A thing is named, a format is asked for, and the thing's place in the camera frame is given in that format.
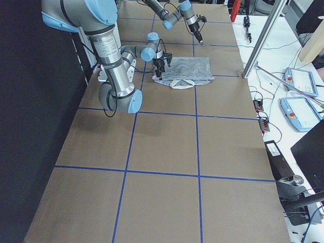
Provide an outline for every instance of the red object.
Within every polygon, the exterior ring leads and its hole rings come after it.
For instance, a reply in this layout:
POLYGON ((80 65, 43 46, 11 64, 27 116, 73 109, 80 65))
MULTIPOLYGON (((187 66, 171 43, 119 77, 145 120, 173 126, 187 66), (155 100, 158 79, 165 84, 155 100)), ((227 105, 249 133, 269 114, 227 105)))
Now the red object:
POLYGON ((239 6, 241 5, 241 0, 235 0, 234 5, 233 5, 233 9, 231 12, 231 21, 234 22, 239 10, 239 6))

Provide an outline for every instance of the white table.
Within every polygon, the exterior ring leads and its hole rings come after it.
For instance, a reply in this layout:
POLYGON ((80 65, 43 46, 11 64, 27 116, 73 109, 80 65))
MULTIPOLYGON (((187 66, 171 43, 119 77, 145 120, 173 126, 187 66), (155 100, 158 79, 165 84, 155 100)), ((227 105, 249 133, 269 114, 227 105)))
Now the white table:
MULTIPOLYGON (((250 43, 246 38, 246 29, 243 27, 244 16, 240 15, 236 17, 236 21, 232 24, 236 41, 239 46, 240 55, 243 63, 247 63, 249 56, 252 53, 258 37, 262 31, 262 28, 266 22, 267 17, 264 16, 250 16, 251 26, 249 28, 250 33, 252 34, 252 43, 250 43)), ((270 34, 270 37, 267 40, 264 48, 277 48, 287 44, 290 44, 294 41, 297 41, 296 36, 292 32, 289 27, 287 21, 284 17, 280 17, 270 34)), ((299 54, 301 45, 299 41, 288 45, 286 47, 282 47, 280 49, 272 49, 272 50, 263 50, 261 55, 258 58, 258 65, 269 72, 284 72, 287 67, 294 67, 295 60, 299 54)), ((313 67, 312 64, 307 64, 304 62, 300 62, 299 59, 296 62, 296 68, 300 68, 304 66, 302 69, 312 71, 315 82, 318 85, 323 85, 323 81, 317 74, 317 71, 313 67)), ((261 70, 258 70, 258 75, 261 81, 262 88, 274 93, 279 85, 279 81, 270 77, 266 73, 261 70)), ((274 73, 279 78, 282 78, 282 73, 274 73)), ((263 95, 263 98, 272 98, 272 95, 265 90, 261 89, 260 82, 257 78, 256 69, 254 68, 251 72, 249 78, 249 85, 254 86, 258 92, 263 95)), ((318 99, 324 100, 324 89, 318 88, 319 97, 318 99)), ((251 93, 252 98, 255 96, 255 92, 251 93)), ((279 98, 282 97, 295 97, 300 96, 298 93, 293 91, 287 91, 286 87, 281 84, 275 93, 275 97, 273 99, 273 104, 271 105, 271 100, 264 100, 263 107, 265 112, 270 115, 270 122, 276 125, 282 132, 282 139, 277 143, 279 149, 287 160, 288 164, 292 168, 293 172, 296 175, 301 175, 304 177, 301 172, 299 166, 297 165, 290 148, 306 133, 297 132, 288 119, 285 117, 284 112, 282 111, 279 103, 279 98)), ((321 108, 318 105, 314 105, 318 111, 321 111, 321 108)), ((270 132, 264 135, 264 141, 274 140, 278 141, 280 138, 279 131, 270 125, 270 132)), ((305 180, 303 184, 306 189, 311 188, 309 183, 305 180)), ((307 233, 305 243, 312 243, 313 241, 324 242, 324 222, 318 225, 311 225, 310 229, 307 233)), ((289 235, 292 242, 300 242, 302 239, 302 234, 305 232, 307 224, 293 226, 289 219, 286 218, 286 223, 289 231, 289 235)))

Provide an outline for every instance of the computer monitor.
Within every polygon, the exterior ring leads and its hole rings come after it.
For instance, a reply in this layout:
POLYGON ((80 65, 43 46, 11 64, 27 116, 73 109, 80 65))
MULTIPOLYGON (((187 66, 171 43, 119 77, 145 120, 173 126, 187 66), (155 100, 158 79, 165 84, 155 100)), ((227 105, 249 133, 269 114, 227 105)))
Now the computer monitor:
POLYGON ((324 191, 324 120, 302 137, 291 151, 313 190, 316 193, 324 191))

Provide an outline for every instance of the white label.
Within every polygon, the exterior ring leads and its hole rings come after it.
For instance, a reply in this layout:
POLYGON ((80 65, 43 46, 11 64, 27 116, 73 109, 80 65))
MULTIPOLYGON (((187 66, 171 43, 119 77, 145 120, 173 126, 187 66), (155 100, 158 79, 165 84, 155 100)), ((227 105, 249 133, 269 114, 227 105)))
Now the white label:
POLYGON ((272 156, 280 155, 280 153, 274 143, 268 143, 267 147, 268 147, 270 153, 272 154, 272 156))
POLYGON ((106 42, 93 42, 99 57, 108 57, 118 51, 114 37, 109 38, 106 42))

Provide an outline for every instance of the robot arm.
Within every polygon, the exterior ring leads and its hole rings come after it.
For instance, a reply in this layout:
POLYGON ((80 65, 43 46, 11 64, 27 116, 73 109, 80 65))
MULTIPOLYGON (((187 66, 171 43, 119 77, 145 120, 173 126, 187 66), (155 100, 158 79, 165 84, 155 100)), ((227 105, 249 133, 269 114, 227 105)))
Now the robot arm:
MULTIPOLYGON (((94 44, 108 76, 108 82, 99 91, 102 106, 112 111, 138 112, 142 93, 128 80, 127 57, 122 57, 113 34, 117 20, 114 0, 42 0, 42 15, 44 23, 56 29, 78 32, 78 27, 82 26, 94 44)), ((131 54, 150 61, 157 48, 149 42, 131 54)))
POLYGON ((182 17, 189 26, 190 31, 196 37, 199 44, 203 45, 203 37, 199 31, 199 21, 206 22, 206 17, 197 17, 192 9, 192 4, 189 0, 180 4, 173 13, 169 13, 157 0, 143 0, 158 16, 163 20, 163 25, 166 29, 171 29, 182 17))
MULTIPOLYGON (((169 14, 156 0, 144 0, 170 29, 182 17, 201 45, 203 38, 199 31, 199 21, 206 18, 196 17, 189 0, 179 9, 169 14)), ((42 15, 46 25, 52 28, 78 32, 81 26, 94 44, 99 61, 103 64, 108 80, 99 91, 99 100, 105 109, 136 113, 142 104, 142 93, 135 90, 129 82, 127 70, 133 59, 140 56, 144 61, 153 60, 155 73, 161 77, 165 60, 170 65, 172 55, 164 53, 160 47, 157 33, 147 36, 143 46, 126 46, 118 49, 113 30, 117 20, 117 7, 114 0, 42 0, 42 15)))

